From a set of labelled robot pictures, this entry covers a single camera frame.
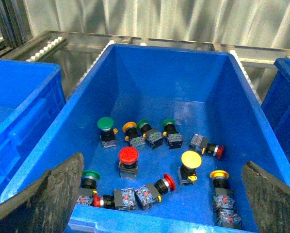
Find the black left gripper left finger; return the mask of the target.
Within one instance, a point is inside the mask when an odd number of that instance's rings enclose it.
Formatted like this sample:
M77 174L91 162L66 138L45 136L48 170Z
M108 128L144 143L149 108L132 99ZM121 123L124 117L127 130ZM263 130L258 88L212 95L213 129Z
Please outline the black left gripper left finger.
M79 196L84 157L76 152L0 204L0 233L62 233Z

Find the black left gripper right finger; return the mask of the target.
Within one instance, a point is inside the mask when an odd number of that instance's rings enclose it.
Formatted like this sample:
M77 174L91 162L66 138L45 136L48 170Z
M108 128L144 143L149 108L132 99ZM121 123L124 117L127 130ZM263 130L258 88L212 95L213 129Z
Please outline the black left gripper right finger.
M259 232L290 233L290 187L252 161L242 180Z

